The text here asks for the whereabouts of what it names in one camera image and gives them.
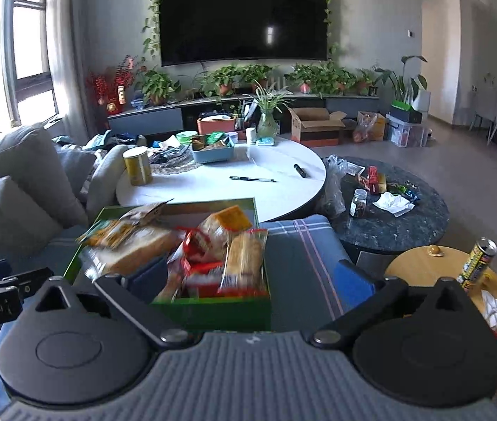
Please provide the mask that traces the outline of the white round coffee table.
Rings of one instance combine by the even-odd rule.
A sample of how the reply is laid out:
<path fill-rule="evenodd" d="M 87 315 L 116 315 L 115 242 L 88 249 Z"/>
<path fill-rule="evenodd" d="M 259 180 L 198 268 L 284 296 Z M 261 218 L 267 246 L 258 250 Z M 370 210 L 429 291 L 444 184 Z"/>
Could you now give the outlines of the white round coffee table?
<path fill-rule="evenodd" d="M 307 178 L 298 174 L 295 163 L 306 171 Z M 277 182 L 232 181 L 229 176 Z M 274 146 L 240 143 L 230 161 L 198 165 L 181 173 L 155 174 L 148 185 L 133 186 L 123 174 L 116 199 L 122 206 L 168 199 L 174 203 L 252 199 L 260 221 L 275 221 L 309 208 L 323 190 L 325 179 L 323 161 L 313 150 L 278 138 Z"/>

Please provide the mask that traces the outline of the brown printed snack packet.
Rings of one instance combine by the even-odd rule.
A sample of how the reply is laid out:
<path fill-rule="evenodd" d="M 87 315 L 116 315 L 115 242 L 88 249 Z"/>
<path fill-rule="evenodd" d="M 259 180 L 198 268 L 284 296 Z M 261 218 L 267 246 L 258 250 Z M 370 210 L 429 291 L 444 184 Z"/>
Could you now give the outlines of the brown printed snack packet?
<path fill-rule="evenodd" d="M 168 203 L 169 200 L 138 206 L 118 220 L 97 221 L 77 239 L 77 242 L 89 247 L 117 248 L 135 231 L 155 222 Z"/>

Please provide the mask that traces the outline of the yellow black drink can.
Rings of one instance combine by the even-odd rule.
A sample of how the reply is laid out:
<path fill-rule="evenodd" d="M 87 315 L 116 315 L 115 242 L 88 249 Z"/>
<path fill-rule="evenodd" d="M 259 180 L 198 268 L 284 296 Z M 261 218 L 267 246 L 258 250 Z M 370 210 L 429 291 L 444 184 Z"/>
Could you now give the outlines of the yellow black drink can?
<path fill-rule="evenodd" d="M 486 237 L 479 238 L 457 277 L 461 288 L 469 293 L 497 254 L 497 244 Z"/>

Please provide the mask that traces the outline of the red snack bag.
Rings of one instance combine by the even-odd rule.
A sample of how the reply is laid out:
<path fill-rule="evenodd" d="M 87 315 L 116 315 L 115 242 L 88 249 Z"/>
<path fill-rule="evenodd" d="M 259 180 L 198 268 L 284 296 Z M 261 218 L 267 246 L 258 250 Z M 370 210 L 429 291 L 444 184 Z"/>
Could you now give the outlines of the red snack bag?
<path fill-rule="evenodd" d="M 197 228 L 180 228 L 183 239 L 168 257 L 168 272 L 178 276 L 178 298 L 209 299 L 219 296 L 224 260 L 204 261 L 209 239 Z"/>

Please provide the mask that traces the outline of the orange snack packet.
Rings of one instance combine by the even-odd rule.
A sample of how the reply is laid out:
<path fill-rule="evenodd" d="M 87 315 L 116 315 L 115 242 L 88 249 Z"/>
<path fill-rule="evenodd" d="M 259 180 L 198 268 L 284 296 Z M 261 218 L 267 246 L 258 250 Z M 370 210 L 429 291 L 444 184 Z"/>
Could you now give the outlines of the orange snack packet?
<path fill-rule="evenodd" d="M 230 240 L 251 227 L 252 222 L 239 205 L 233 205 L 210 214 L 197 226 L 197 229 L 209 239 L 203 260 L 224 260 L 227 244 Z"/>

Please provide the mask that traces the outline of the glass vase with plant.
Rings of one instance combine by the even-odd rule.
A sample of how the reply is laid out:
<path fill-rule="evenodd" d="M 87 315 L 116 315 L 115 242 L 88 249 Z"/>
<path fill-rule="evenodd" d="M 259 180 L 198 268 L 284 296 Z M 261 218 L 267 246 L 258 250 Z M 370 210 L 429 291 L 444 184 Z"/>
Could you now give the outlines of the glass vase with plant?
<path fill-rule="evenodd" d="M 273 87 L 263 87 L 258 82 L 254 86 L 254 101 L 261 110 L 257 125 L 258 138 L 275 138 L 280 134 L 280 124 L 274 115 L 288 107 L 290 92 L 284 88 L 276 90 Z"/>

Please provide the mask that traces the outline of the bagged sliced bread loaf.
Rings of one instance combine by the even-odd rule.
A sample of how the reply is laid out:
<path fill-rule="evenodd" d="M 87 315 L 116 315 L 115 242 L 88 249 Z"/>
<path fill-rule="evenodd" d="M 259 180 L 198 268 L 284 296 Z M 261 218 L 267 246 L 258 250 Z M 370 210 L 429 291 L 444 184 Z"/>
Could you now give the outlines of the bagged sliced bread loaf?
<path fill-rule="evenodd" d="M 107 274 L 130 276 L 148 263 L 167 256 L 180 241 L 177 231 L 148 225 L 133 231 L 115 248 L 86 245 L 78 258 L 89 279 Z"/>

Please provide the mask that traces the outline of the grey sofa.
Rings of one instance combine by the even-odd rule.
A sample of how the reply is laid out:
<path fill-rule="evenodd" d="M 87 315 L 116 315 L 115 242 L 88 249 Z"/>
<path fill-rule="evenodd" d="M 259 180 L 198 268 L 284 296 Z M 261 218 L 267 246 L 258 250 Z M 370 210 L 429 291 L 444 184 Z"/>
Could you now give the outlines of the grey sofa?
<path fill-rule="evenodd" d="M 115 203 L 125 145 L 105 156 L 55 145 L 41 126 L 0 137 L 0 260 L 15 273 L 49 267 L 60 275 L 75 238 Z"/>

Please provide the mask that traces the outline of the red flower decoration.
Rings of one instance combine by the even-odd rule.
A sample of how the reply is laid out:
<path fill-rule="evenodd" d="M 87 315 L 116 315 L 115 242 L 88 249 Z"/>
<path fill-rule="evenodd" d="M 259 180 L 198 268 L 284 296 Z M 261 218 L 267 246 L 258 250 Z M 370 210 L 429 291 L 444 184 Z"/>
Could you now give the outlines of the red flower decoration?
<path fill-rule="evenodd" d="M 136 58 L 127 55 L 117 66 L 104 72 L 91 72 L 86 85 L 92 90 L 95 103 L 110 117 L 128 104 L 128 90 L 135 83 Z"/>

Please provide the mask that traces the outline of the black pen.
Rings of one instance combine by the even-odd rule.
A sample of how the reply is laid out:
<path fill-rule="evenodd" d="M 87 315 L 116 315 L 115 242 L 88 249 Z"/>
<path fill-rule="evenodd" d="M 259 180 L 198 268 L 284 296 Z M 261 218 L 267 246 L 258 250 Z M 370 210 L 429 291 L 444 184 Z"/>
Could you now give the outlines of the black pen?
<path fill-rule="evenodd" d="M 247 176 L 229 176 L 229 179 L 232 181 L 256 181 L 256 182 L 269 182 L 276 183 L 274 179 L 265 179 L 265 178 L 251 178 Z"/>

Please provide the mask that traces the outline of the dark marble round table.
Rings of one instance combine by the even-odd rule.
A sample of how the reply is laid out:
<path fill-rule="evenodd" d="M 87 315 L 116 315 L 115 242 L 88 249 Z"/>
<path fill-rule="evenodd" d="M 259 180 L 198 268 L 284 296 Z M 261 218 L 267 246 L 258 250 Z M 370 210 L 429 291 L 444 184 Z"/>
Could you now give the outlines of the dark marble round table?
<path fill-rule="evenodd" d="M 449 210 L 426 181 L 389 162 L 329 155 L 318 211 L 343 244 L 374 254 L 400 254 L 438 242 Z"/>

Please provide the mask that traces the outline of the brown cardboard box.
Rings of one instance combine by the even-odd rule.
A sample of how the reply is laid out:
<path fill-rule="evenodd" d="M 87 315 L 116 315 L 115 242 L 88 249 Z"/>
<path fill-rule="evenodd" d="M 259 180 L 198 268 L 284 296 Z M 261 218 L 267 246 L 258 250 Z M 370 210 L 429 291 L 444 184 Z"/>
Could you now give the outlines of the brown cardboard box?
<path fill-rule="evenodd" d="M 307 147 L 336 146 L 346 129 L 342 111 L 329 112 L 323 107 L 290 108 L 291 140 Z"/>

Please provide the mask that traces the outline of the black wall television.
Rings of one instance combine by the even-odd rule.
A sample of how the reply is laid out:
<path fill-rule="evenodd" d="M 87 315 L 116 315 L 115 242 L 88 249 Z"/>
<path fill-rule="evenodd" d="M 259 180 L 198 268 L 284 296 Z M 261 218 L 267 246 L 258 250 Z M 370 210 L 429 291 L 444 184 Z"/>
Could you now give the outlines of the black wall television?
<path fill-rule="evenodd" d="M 165 66 L 326 58 L 326 0 L 159 0 L 158 10 Z"/>

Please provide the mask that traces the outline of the grey tv cabinet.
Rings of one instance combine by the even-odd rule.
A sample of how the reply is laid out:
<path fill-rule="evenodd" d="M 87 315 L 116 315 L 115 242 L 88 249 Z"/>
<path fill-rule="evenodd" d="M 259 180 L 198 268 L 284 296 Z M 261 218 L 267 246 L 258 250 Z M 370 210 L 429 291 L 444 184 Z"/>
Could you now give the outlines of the grey tv cabinet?
<path fill-rule="evenodd" d="M 377 112 L 381 108 L 381 100 L 377 96 L 293 93 L 287 101 L 291 107 L 325 107 L 329 112 L 342 111 L 350 118 L 356 118 L 361 110 Z M 251 102 L 252 98 L 248 95 L 232 95 L 128 110 L 108 116 L 108 127 L 115 133 L 144 136 L 197 130 L 197 121 L 202 114 L 217 112 L 242 116 Z"/>

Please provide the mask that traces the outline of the gold tin can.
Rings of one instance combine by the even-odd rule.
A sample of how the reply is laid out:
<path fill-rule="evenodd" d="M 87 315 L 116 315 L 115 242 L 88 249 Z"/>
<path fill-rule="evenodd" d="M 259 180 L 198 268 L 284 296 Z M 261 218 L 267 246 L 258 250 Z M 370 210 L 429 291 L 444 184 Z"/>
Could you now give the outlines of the gold tin can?
<path fill-rule="evenodd" d="M 126 150 L 123 158 L 131 185 L 142 186 L 151 183 L 148 149 L 145 146 L 136 146 Z"/>

